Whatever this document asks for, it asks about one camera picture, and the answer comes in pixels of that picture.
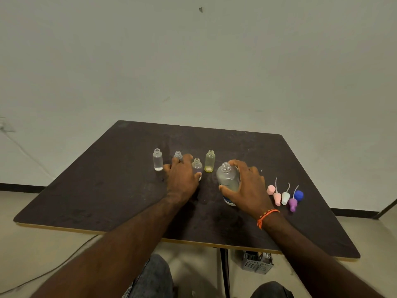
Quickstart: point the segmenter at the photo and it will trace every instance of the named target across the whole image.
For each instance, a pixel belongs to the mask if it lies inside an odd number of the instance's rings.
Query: electric cord
[[[17,141],[15,141],[10,135],[7,134],[7,132],[3,129],[3,125],[0,125],[0,131],[10,140],[13,144],[15,144],[18,149],[25,155],[27,158],[31,159],[33,162],[35,162],[41,170],[45,173],[45,175],[52,180],[55,180],[55,177],[38,161],[36,160],[32,155],[30,155]]]
[[[47,275],[47,274],[49,274],[49,273],[51,273],[51,272],[57,270],[58,268],[60,268],[61,266],[63,266],[65,263],[67,263],[67,262],[68,262],[68,261],[69,261],[69,260],[70,260],[82,247],[84,247],[87,243],[89,243],[91,240],[93,240],[93,239],[96,238],[97,236],[98,236],[98,234],[95,235],[95,236],[93,236],[93,237],[91,237],[89,240],[87,240],[85,243],[83,243],[76,251],[74,251],[74,253],[73,253],[72,255],[70,255],[70,256],[68,257],[67,260],[65,260],[64,262],[62,262],[62,264],[60,264],[60,265],[57,266],[56,268],[54,268],[54,269],[52,269],[52,270],[50,270],[50,271],[48,271],[48,272],[46,272],[46,273],[44,273],[44,274],[38,276],[38,277],[35,277],[35,278],[33,278],[33,279],[29,280],[29,281],[26,281],[26,282],[22,283],[21,285],[18,285],[18,286],[14,287],[14,288],[11,288],[11,289],[9,289],[9,290],[7,290],[7,291],[5,291],[5,292],[1,292],[0,295],[4,295],[4,294],[6,294],[6,293],[12,292],[13,290],[16,290],[16,289],[20,288],[21,286],[24,286],[24,285],[26,285],[26,284],[28,284],[28,283],[30,283],[30,282],[36,280],[36,279],[39,279],[39,278],[41,278],[41,277],[43,277],[43,276],[45,276],[45,275]]]

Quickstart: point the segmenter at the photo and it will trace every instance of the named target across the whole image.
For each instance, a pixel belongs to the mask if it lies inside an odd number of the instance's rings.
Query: small bottle
[[[153,163],[154,163],[154,170],[158,172],[163,170],[163,153],[160,151],[160,149],[154,150]]]
[[[202,173],[202,164],[201,164],[199,158],[194,159],[194,161],[192,163],[192,167],[193,167],[193,174],[196,174],[197,172]]]
[[[230,190],[238,191],[240,186],[240,173],[237,167],[230,165],[225,162],[216,171],[216,178],[218,179],[219,185],[228,187]],[[235,206],[231,200],[224,196],[224,200],[227,204]]]
[[[204,170],[206,172],[213,172],[214,165],[215,165],[215,154],[214,151],[210,149],[207,155],[205,156]]]
[[[183,162],[183,156],[182,156],[182,153],[181,153],[179,150],[177,150],[177,151],[175,152],[174,157],[175,157],[175,158],[178,158],[179,161]]]

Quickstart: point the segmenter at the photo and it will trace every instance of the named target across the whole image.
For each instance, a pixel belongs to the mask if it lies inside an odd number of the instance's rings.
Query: hand
[[[201,177],[201,172],[193,175],[192,159],[193,156],[191,154],[185,154],[183,155],[183,162],[179,162],[179,159],[174,157],[172,158],[171,166],[169,164],[163,166],[167,174],[168,192],[180,196],[184,203],[195,192]]]
[[[274,206],[266,192],[265,178],[259,175],[256,167],[247,167],[245,162],[230,160],[230,165],[235,165],[240,172],[240,187],[232,191],[226,186],[219,186],[222,194],[230,199],[242,211],[251,215],[255,220]]]

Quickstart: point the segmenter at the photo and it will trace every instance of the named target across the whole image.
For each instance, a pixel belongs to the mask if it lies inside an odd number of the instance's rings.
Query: blue cap
[[[295,197],[295,199],[296,199],[297,201],[303,200],[303,192],[300,191],[300,190],[296,190],[296,191],[295,191],[295,194],[294,194],[294,197]]]

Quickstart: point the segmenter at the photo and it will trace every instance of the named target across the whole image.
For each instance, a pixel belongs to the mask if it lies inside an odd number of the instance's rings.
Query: leg
[[[262,284],[251,298],[294,298],[292,293],[275,281]]]
[[[122,298],[172,298],[172,295],[170,267],[160,255],[153,254]]]
[[[220,248],[221,251],[221,262],[222,262],[222,274],[224,277],[225,296],[230,298],[230,284],[229,284],[229,255],[227,249]]]

